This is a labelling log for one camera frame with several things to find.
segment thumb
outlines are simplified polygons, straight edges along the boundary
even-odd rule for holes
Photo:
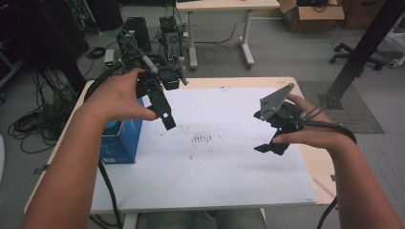
[[[277,135],[276,137],[273,138],[273,142],[278,144],[302,143],[303,137],[305,137],[305,135],[303,135],[302,132],[299,131],[294,133]]]
[[[139,110],[138,117],[139,117],[140,119],[148,120],[148,121],[153,121],[153,120],[155,120],[155,119],[158,118],[158,116],[156,115],[155,112],[153,112],[153,111],[151,111],[150,109],[147,109],[147,108],[145,108],[145,107],[142,107],[142,108]]]

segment hand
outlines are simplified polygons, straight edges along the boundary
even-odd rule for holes
[[[156,114],[137,100],[136,87],[138,73],[141,72],[141,69],[134,69],[107,79],[83,103],[80,110],[105,123],[112,120],[156,119]]]
[[[307,102],[307,100],[298,95],[289,94],[288,100],[293,102],[296,106],[301,108],[301,110],[307,114],[309,114],[309,112],[315,108],[315,106],[313,106],[312,104]],[[318,112],[320,112],[319,109],[315,109],[314,111],[311,112],[311,114],[309,114],[309,116],[317,114]],[[312,118],[311,120],[332,123],[330,118],[328,118],[328,116],[322,112],[319,113],[314,118]],[[333,150],[334,148],[342,144],[341,142],[342,140],[351,141],[345,135],[337,133],[336,131],[331,129],[305,126],[304,129],[299,132],[278,135],[273,139],[273,142],[286,144],[290,143],[307,144],[312,147],[324,148],[329,151]]]

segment finger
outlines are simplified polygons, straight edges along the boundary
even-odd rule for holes
[[[295,95],[295,94],[289,94],[287,96],[287,99],[291,102],[293,102],[295,105],[297,105],[301,110],[303,110],[305,113],[311,115],[318,114],[320,112],[319,108],[316,108],[314,105],[309,103],[307,100],[302,98],[301,96]],[[332,122],[330,118],[323,112],[319,113],[317,116],[312,118],[312,120],[316,121],[325,121],[325,122]]]
[[[130,72],[128,72],[126,75],[130,77],[134,82],[138,81],[138,74],[142,73],[143,69],[133,69]]]
[[[316,148],[325,148],[330,140],[321,139],[321,136],[314,137],[319,131],[314,132],[294,132],[289,134],[278,135],[274,137],[274,143],[281,144],[306,144]]]
[[[140,111],[139,118],[141,118],[143,120],[153,121],[153,120],[157,119],[158,116],[153,111],[151,111],[147,108],[143,108]]]

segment white table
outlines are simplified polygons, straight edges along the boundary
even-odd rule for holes
[[[219,88],[219,87],[230,87],[232,88],[241,88],[241,87],[264,87],[264,88],[272,88],[274,89],[279,89],[281,87],[286,86],[288,83],[296,83],[295,80],[291,77],[269,77],[269,78],[210,78],[210,79],[189,79],[190,83],[187,87],[182,87],[183,89],[193,89],[193,88]],[[293,90],[294,94],[301,94],[299,91],[298,87],[295,87]],[[79,102],[77,103],[76,107],[77,108],[81,102],[82,102],[83,95],[79,99]],[[174,106],[178,106],[175,103],[172,105],[172,109],[174,111],[178,110]],[[251,120],[254,120],[253,118],[253,113],[249,116]],[[183,134],[186,135],[186,132],[184,129],[186,129],[186,125],[181,121],[180,116],[178,114],[174,113],[174,118],[177,121],[178,127],[176,129],[183,129]],[[268,123],[254,120],[260,125],[261,127],[263,126],[264,128],[269,128],[270,126]],[[161,132],[160,135],[165,135],[168,134],[168,137],[163,137],[161,140],[170,140],[171,138],[169,137],[170,134],[169,132]],[[288,199],[288,196],[285,196],[284,198],[278,198],[273,197],[272,195],[277,194],[274,192],[271,192],[271,188],[273,187],[266,187],[265,183],[263,183],[264,178],[268,174],[264,173],[263,175],[259,176],[259,179],[261,180],[254,180],[254,177],[250,177],[250,180],[253,180],[253,184],[255,185],[263,185],[263,187],[266,187],[268,191],[268,196],[266,197],[266,192],[259,192],[260,189],[251,189],[247,188],[245,186],[238,186],[238,185],[232,185],[232,187],[236,190],[241,190],[241,192],[249,192],[248,198],[242,198],[240,200],[237,200],[237,198],[241,198],[241,196],[238,196],[238,192],[233,190],[232,192],[228,192],[230,198],[224,198],[221,199],[220,197],[225,196],[224,190],[226,190],[226,186],[223,187],[222,193],[212,193],[211,198],[208,198],[205,195],[202,195],[202,193],[196,193],[199,189],[199,187],[205,187],[206,188],[206,193],[210,195],[209,192],[212,191],[210,188],[209,184],[211,183],[211,180],[196,180],[196,179],[189,179],[190,182],[187,185],[183,185],[185,187],[185,193],[181,192],[181,188],[178,189],[173,189],[173,185],[170,187],[170,181],[173,182],[181,182],[182,179],[175,179],[172,175],[173,173],[180,173],[181,170],[173,170],[171,171],[170,166],[177,166],[177,167],[183,167],[186,170],[192,171],[193,167],[187,167],[184,166],[186,164],[191,164],[194,162],[201,162],[200,165],[197,165],[195,168],[196,170],[202,169],[203,166],[207,165],[206,162],[203,162],[205,159],[208,159],[210,157],[202,157],[200,153],[206,153],[206,154],[211,154],[214,156],[215,147],[212,148],[212,145],[218,145],[215,144],[216,141],[220,141],[220,139],[212,139],[213,144],[206,144],[207,142],[204,142],[205,139],[209,138],[217,138],[215,135],[212,133],[209,133],[209,135],[206,135],[205,133],[200,133],[198,136],[196,136],[196,141],[202,137],[202,144],[198,143],[197,151],[194,151],[194,155],[187,155],[179,153],[179,152],[174,152],[174,154],[171,155],[153,155],[152,153],[154,151],[149,151],[149,154],[152,155],[147,155],[143,154],[142,152],[147,151],[147,146],[148,145],[154,145],[153,140],[152,141],[145,141],[140,139],[139,140],[139,152],[137,154],[137,164],[133,165],[107,165],[106,169],[107,172],[110,175],[110,179],[113,182],[113,186],[115,188],[116,196],[117,196],[117,205],[120,211],[126,213],[126,219],[125,219],[125,227],[126,228],[131,228],[130,226],[136,225],[137,223],[137,218],[138,218],[138,213],[141,212],[156,212],[156,211],[179,211],[179,210],[198,210],[198,209],[212,209],[212,208],[221,208],[221,209],[231,209],[231,208],[246,208],[246,207],[269,207],[269,206],[274,206],[274,205],[294,205],[294,204],[314,204],[315,203],[315,198],[311,196],[311,194],[308,195],[308,199],[302,199],[302,198],[290,198]],[[268,131],[268,133],[261,133],[258,135],[259,142],[260,144],[268,142],[271,137],[272,137],[272,131]],[[57,143],[53,154],[49,160],[49,163],[52,162],[53,156],[58,148],[59,142]],[[247,148],[251,149],[255,145],[251,146],[248,145]],[[297,151],[298,152],[298,147],[297,146],[291,146],[291,150]],[[313,148],[300,148],[302,157],[304,158],[304,161],[306,163],[306,166],[309,171],[309,179],[311,182],[311,186],[315,189],[315,194],[316,194],[316,199],[317,199],[317,204],[329,204],[334,198],[335,195],[335,188],[334,188],[334,183],[330,179],[330,175],[333,174],[333,168],[331,166],[330,158],[327,153],[324,151],[318,150],[318,149],[313,149]],[[264,156],[264,158],[274,158],[276,159],[286,159],[288,156],[292,156],[292,154],[285,154],[282,157],[275,156],[272,153],[267,153],[265,155],[262,155],[260,153],[252,153],[253,156]],[[223,154],[219,154],[219,156],[230,156],[227,155],[226,152]],[[167,161],[169,164],[169,167],[163,168],[164,167],[164,161]],[[221,160],[213,160],[212,163],[218,163]],[[238,161],[231,161],[231,164],[239,163]],[[260,164],[260,161],[258,162],[257,158],[254,163],[259,163],[256,164],[257,166],[253,166],[250,169],[247,169],[247,166],[249,166],[249,163],[239,163],[236,164],[237,166],[244,166],[246,168],[241,168],[241,171],[245,171],[242,176],[247,176],[243,177],[243,180],[239,180],[235,178],[235,176],[230,176],[228,178],[231,178],[231,180],[234,183],[237,182],[248,182],[249,181],[249,176],[257,176],[260,172],[264,170],[264,168],[270,168],[267,167],[267,165],[272,164],[273,166],[277,166],[277,163],[274,161],[268,161],[263,164]],[[155,166],[155,170],[157,174],[153,174],[152,176],[145,174],[145,172],[148,172],[146,169],[142,170],[143,168],[150,166]],[[217,173],[218,171],[205,171],[209,175],[213,175],[213,173],[219,175],[219,177],[223,176],[223,172]],[[190,176],[197,176],[198,173],[189,173]],[[160,180],[156,180],[154,178],[157,177],[158,174],[161,174]],[[170,197],[173,199],[170,199],[167,197],[167,195],[170,193],[170,195],[175,195],[175,194],[181,194],[179,196],[175,197]],[[153,194],[154,197],[156,197],[153,202],[151,201],[142,201],[144,196],[149,196],[149,194]],[[112,213],[112,205],[111,205],[111,200],[109,199],[108,192],[105,188],[105,184],[103,183],[103,180],[100,176],[97,177],[96,181],[96,190],[95,190],[95,197],[94,197],[94,202],[92,205],[92,214],[102,214],[102,213]]]
[[[240,39],[247,67],[250,68],[254,65],[254,60],[250,48],[247,45],[247,38],[250,29],[252,11],[276,9],[279,6],[277,0],[200,0],[177,3],[177,9],[179,11],[188,12],[190,68],[195,70],[198,67],[193,32],[194,23],[218,24],[226,22],[245,22],[244,35],[240,37]]]

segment gray floor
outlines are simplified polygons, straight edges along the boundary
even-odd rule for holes
[[[132,15],[135,10],[123,14]],[[224,40],[230,35],[227,25],[215,27],[197,26],[196,36],[201,41]],[[296,80],[332,81],[344,66],[344,60],[334,65],[329,63],[333,55],[331,44],[345,42],[355,44],[363,31],[341,31],[337,26],[325,32],[289,32],[279,19],[257,18],[252,21],[249,44],[255,59],[250,70],[245,67],[245,59],[238,46],[238,36],[243,26],[238,25],[235,35],[224,43],[228,49],[215,45],[199,45],[200,66],[188,77],[250,77],[250,76],[293,76]],[[91,36],[91,46],[106,46],[114,41],[115,31],[101,36]],[[391,61],[398,56],[395,48],[383,43],[376,56]],[[79,69],[87,72],[91,61],[80,57]],[[103,72],[101,62],[95,66],[87,79],[95,78]],[[373,70],[366,65],[362,76],[353,85],[369,106],[373,115],[384,129],[384,135],[356,135],[358,144],[368,160],[376,178],[391,201],[393,207],[405,223],[405,66],[395,69],[384,67]],[[40,168],[51,153],[27,155],[20,150],[20,141],[7,134],[8,127],[18,117],[35,108],[35,87],[24,69],[14,76],[0,91],[7,96],[7,102],[0,105],[0,133],[6,146],[5,171],[0,186],[0,227],[19,228],[24,216],[23,209],[39,176],[33,173]],[[42,140],[33,136],[26,148],[41,149]],[[267,228],[315,228],[325,206],[274,207],[266,208]],[[140,217],[139,228],[144,228],[145,216]],[[198,228],[215,228],[214,221],[198,214]],[[97,228],[89,223],[89,228]],[[337,211],[332,211],[324,228],[339,228]]]

